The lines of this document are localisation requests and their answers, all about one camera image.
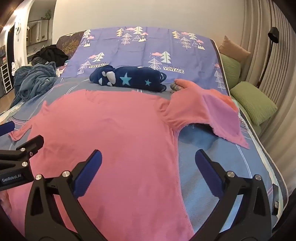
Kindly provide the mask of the black floor lamp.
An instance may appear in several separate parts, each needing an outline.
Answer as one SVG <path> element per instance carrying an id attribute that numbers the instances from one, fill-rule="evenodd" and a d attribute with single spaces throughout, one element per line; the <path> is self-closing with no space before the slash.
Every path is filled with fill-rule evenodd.
<path id="1" fill-rule="evenodd" d="M 265 65 L 264 65 L 263 72 L 262 72 L 262 74 L 260 76 L 260 79 L 259 79 L 258 83 L 256 84 L 257 88 L 260 87 L 260 85 L 262 83 L 262 80 L 263 80 L 263 78 L 265 76 L 265 73 L 267 71 L 267 66 L 269 64 L 269 60 L 270 60 L 270 57 L 271 57 L 271 52 L 273 50 L 273 44 L 278 44 L 279 43 L 280 32 L 279 32 L 277 27 L 272 27 L 269 30 L 268 38 L 269 38 L 270 42 L 269 42 L 269 49 L 268 49 L 268 53 L 267 53 L 267 59 L 266 59 Z"/>

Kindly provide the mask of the tan pillow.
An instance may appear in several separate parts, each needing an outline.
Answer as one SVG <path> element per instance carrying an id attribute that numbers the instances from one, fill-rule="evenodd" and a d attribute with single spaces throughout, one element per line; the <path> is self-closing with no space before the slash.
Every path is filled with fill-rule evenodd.
<path id="1" fill-rule="evenodd" d="M 224 40 L 218 50 L 221 54 L 228 56 L 239 63 L 243 62 L 251 54 L 240 45 L 232 42 L 227 36 L 224 36 Z"/>

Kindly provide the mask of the white shelf rack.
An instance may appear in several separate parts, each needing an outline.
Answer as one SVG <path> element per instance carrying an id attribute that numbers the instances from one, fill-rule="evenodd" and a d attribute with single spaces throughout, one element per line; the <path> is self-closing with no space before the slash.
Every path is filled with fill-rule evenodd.
<path id="1" fill-rule="evenodd" d="M 13 85 L 10 78 L 9 68 L 7 64 L 1 66 L 1 81 L 4 88 L 4 93 L 7 94 L 13 89 Z"/>

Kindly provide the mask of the black tag on mattress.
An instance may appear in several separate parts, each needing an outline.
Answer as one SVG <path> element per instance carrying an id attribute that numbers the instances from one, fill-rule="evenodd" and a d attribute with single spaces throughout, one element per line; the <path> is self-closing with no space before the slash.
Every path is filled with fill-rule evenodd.
<path id="1" fill-rule="evenodd" d="M 278 186 L 273 184 L 273 204 L 272 204 L 272 215 L 278 215 L 279 208 L 279 194 L 278 194 Z"/>

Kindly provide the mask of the black clothes pile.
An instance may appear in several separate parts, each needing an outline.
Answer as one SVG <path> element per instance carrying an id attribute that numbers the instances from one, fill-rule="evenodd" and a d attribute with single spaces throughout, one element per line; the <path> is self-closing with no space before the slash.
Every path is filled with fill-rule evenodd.
<path id="1" fill-rule="evenodd" d="M 62 50 L 57 48 L 56 45 L 49 45 L 32 56 L 31 65 L 55 62 L 56 67 L 60 67 L 63 66 L 68 59 L 69 57 Z"/>

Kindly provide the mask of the pink shirt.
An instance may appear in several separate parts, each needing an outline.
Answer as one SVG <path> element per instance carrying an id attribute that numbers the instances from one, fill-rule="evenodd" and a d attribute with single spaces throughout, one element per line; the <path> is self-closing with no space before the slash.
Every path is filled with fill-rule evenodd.
<path id="1" fill-rule="evenodd" d="M 176 79 L 169 99 L 132 91 L 76 90 L 9 133 L 12 141 L 41 135 L 34 174 L 55 177 L 94 150 L 102 165 L 79 202 L 108 240 L 189 240 L 193 228 L 181 194 L 178 135 L 191 123 L 248 148 L 229 96 Z"/>

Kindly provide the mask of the purple tree print duvet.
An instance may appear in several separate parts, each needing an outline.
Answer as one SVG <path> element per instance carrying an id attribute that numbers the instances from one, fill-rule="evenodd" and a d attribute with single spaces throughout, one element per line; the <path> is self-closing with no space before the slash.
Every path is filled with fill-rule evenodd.
<path id="1" fill-rule="evenodd" d="M 215 42 L 196 33 L 143 26 L 88 29 L 61 76 L 86 77 L 104 65 L 149 67 L 166 74 L 165 84 L 181 78 L 229 94 Z"/>

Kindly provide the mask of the near green pillow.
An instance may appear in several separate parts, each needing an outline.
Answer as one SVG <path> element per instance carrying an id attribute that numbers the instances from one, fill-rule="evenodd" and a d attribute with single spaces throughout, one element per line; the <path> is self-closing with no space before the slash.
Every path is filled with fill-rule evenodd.
<path id="1" fill-rule="evenodd" d="M 278 110 L 271 99 L 249 82 L 240 82 L 230 89 L 230 93 L 247 111 L 256 126 L 270 119 Z"/>

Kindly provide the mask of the navy star fleece garment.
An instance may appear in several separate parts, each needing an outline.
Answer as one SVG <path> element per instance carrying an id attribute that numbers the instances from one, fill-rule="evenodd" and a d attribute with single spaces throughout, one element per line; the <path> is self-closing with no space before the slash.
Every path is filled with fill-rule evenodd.
<path id="1" fill-rule="evenodd" d="M 122 66 L 114 68 L 105 65 L 96 68 L 89 76 L 92 83 L 101 86 L 126 87 L 133 89 L 164 92 L 167 87 L 163 84 L 167 76 L 149 67 Z"/>

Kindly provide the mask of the teal fleece blanket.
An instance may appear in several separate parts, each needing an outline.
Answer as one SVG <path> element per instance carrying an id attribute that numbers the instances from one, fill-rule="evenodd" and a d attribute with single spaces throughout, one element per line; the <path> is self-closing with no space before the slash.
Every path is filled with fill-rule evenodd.
<path id="1" fill-rule="evenodd" d="M 45 94 L 57 79 L 55 62 L 18 68 L 14 76 L 15 98 L 10 108 L 20 101 L 27 102 L 35 96 Z"/>

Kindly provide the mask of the beige curtain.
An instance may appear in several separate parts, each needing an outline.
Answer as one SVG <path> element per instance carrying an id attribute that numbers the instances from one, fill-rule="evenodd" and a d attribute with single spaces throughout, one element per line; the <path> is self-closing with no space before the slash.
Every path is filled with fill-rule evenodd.
<path id="1" fill-rule="evenodd" d="M 273 1 L 245 1 L 241 46 L 251 54 L 243 66 L 242 80 L 256 84 L 269 49 L 268 32 L 277 27 L 273 50 L 259 89 L 278 107 L 263 124 L 260 140 L 279 168 L 289 193 L 295 189 L 295 32 Z"/>

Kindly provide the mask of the far green pillow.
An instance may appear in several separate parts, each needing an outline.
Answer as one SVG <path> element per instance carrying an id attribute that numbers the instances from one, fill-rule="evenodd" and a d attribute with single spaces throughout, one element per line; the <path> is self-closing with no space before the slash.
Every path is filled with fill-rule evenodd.
<path id="1" fill-rule="evenodd" d="M 220 54 L 229 89 L 235 87 L 240 78 L 241 65 L 235 59 Z"/>

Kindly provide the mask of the green pillow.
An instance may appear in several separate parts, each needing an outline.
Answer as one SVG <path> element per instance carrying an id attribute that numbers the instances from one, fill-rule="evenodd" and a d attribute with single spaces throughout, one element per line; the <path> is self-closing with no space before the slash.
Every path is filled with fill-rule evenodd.
<path id="1" fill-rule="evenodd" d="M 240 82 L 230 89 L 230 93 L 247 111 L 256 126 L 270 119 L 278 110 L 271 99 L 249 82 Z"/>
<path id="2" fill-rule="evenodd" d="M 241 65 L 235 59 L 220 54 L 229 89 L 235 87 L 240 78 Z"/>

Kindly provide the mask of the folded clothes stack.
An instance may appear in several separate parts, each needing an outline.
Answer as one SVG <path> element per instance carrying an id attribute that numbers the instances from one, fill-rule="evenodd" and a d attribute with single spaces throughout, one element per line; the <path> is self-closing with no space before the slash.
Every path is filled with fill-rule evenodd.
<path id="1" fill-rule="evenodd" d="M 184 87 L 177 85 L 176 83 L 171 83 L 170 88 L 171 88 L 171 93 L 184 89 Z"/>

